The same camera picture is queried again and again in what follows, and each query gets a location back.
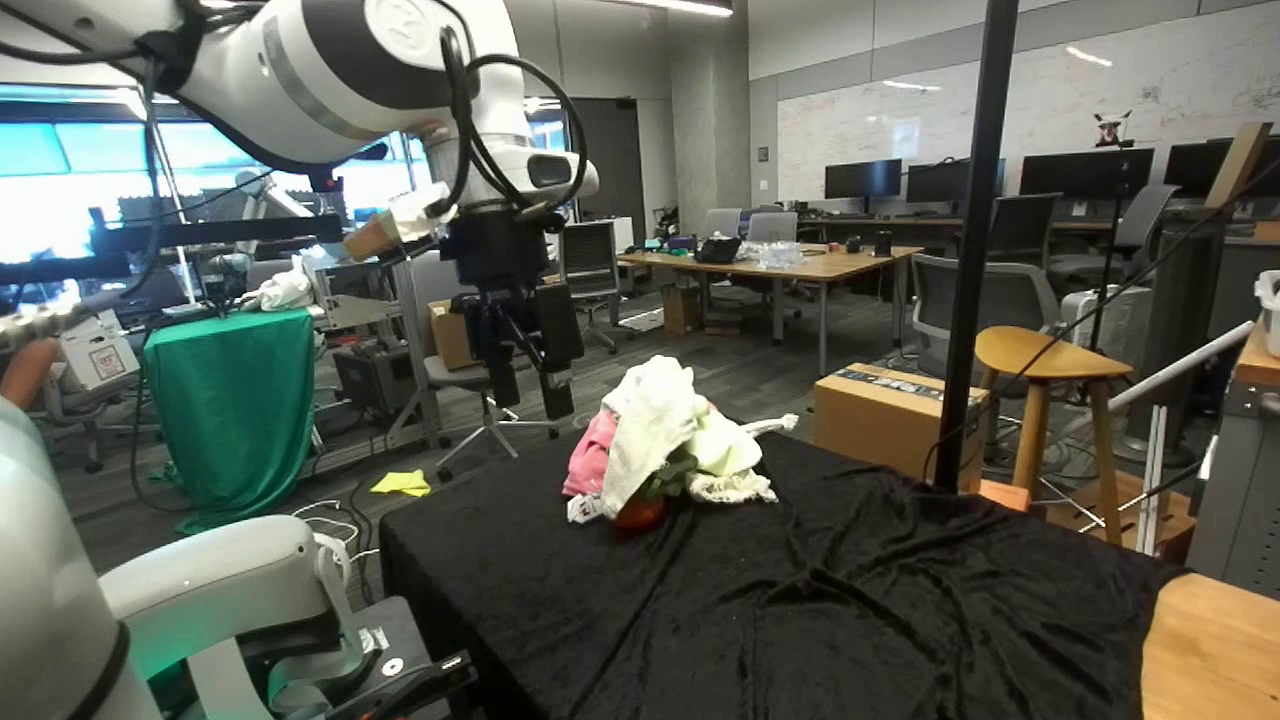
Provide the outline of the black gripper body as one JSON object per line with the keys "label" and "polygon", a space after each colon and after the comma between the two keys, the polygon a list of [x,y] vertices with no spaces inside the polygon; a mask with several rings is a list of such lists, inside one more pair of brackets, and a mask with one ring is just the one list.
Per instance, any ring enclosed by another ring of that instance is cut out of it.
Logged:
{"label": "black gripper body", "polygon": [[448,228],[443,258],[474,290],[465,306],[474,358],[479,323],[507,319],[521,354],[538,372],[538,327],[546,319],[577,323],[569,290],[546,276],[542,234],[538,218],[521,214],[465,218]]}

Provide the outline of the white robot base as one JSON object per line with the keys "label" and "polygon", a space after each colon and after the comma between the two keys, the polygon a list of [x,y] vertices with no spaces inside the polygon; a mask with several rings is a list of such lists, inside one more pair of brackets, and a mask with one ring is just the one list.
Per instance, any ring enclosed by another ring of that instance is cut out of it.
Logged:
{"label": "white robot base", "polygon": [[257,516],[143,551],[89,589],[106,655],[70,720],[165,720],[167,678],[201,720],[427,720],[474,683],[430,655],[404,598],[348,598],[350,551],[301,516]]}

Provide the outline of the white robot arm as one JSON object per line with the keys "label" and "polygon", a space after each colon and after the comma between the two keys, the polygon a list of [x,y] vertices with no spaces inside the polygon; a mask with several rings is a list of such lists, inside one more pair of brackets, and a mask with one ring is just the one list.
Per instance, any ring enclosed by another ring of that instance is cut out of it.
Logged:
{"label": "white robot arm", "polygon": [[[483,292],[538,283],[542,219],[590,180],[584,154],[527,146],[533,64],[505,0],[264,0],[233,25],[183,0],[0,9],[159,84],[272,168],[324,168],[389,132],[448,136],[456,168],[425,214]],[[156,669],[338,607],[295,516],[96,572],[21,409],[5,413],[0,445],[0,708],[15,720],[159,720]]]}

